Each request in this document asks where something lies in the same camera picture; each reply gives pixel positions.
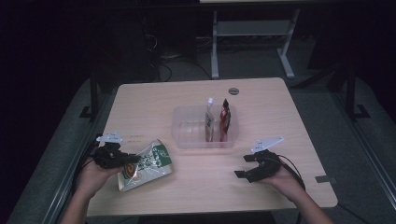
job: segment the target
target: white metal stand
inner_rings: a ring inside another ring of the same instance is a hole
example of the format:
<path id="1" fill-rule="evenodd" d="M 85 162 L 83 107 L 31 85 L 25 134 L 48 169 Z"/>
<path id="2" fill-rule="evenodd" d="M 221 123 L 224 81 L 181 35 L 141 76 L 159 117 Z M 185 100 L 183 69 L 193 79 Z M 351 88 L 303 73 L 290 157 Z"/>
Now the white metal stand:
<path id="1" fill-rule="evenodd" d="M 294 32 L 300 9 L 295 9 L 291 20 L 283 21 L 218 21 L 218 12 L 213 14 L 212 78 L 219 78 L 217 42 L 218 36 L 236 35 L 284 35 L 286 37 L 278 55 L 288 78 L 294 78 L 286 53 Z"/>

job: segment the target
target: person's right hand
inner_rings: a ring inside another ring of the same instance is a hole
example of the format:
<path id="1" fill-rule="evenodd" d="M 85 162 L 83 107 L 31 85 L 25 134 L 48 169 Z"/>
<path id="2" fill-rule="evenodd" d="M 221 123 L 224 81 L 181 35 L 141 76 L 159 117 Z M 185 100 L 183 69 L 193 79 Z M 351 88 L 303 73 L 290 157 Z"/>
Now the person's right hand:
<path id="1" fill-rule="evenodd" d="M 276 174 L 259 182 L 271 185 L 291 202 L 295 202 L 298 196 L 305 194 L 305 190 L 300 186 L 298 181 L 283 166 L 280 166 Z"/>

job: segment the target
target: clear plastic container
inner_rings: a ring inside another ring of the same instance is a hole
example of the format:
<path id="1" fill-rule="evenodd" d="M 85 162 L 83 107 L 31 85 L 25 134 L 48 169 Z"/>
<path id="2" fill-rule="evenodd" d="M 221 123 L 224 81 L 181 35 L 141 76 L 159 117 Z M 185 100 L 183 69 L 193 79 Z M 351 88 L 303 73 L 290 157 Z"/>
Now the clear plastic container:
<path id="1" fill-rule="evenodd" d="M 215 117 L 213 142 L 205 140 L 205 112 L 206 105 L 182 105 L 174 109 L 172 136 L 180 148 L 222 148 L 233 147 L 239 134 L 238 116 L 236 108 L 230 105 L 231 122 L 228 130 L 227 142 L 220 142 L 219 118 L 222 105 L 212 105 L 210 111 Z"/>

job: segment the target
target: tabletop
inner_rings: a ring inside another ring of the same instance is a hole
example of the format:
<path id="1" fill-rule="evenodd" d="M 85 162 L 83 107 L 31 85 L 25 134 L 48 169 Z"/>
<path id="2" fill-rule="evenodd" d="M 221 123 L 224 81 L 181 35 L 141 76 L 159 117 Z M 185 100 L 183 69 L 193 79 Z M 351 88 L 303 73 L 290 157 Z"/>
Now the tabletop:
<path id="1" fill-rule="evenodd" d="M 230 88 L 239 93 L 231 95 Z M 172 137 L 173 111 L 180 105 L 215 104 L 226 98 L 235 106 L 239 135 L 230 148 L 178 148 Z M 248 183 L 233 171 L 257 167 L 244 155 L 258 139 L 283 136 L 269 148 L 297 166 L 308 194 L 320 207 L 333 207 L 337 199 L 300 115 L 281 78 L 253 78 L 126 84 L 119 88 L 105 133 L 118 131 L 121 150 L 136 153 L 160 139 L 173 162 L 173 173 L 125 192 L 119 191 L 117 176 L 111 176 L 92 198 L 88 216 L 190 214 L 263 211 L 294 208 L 275 189 Z"/>

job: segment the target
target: hand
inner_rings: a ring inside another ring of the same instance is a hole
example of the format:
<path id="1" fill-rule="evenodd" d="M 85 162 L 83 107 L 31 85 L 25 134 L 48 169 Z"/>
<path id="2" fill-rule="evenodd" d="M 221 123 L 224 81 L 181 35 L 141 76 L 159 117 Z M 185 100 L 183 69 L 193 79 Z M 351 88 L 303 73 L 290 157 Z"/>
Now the hand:
<path id="1" fill-rule="evenodd" d="M 87 199 L 92 198 L 109 177 L 122 170 L 122 167 L 103 169 L 93 161 L 93 158 L 88 158 L 84 164 L 85 167 L 81 170 L 76 193 L 82 194 Z"/>
<path id="2" fill-rule="evenodd" d="M 280 166 L 276 174 L 259 182 L 271 185 L 291 202 L 295 202 L 298 196 L 305 194 L 305 190 L 300 186 L 298 181 L 283 166 Z"/>

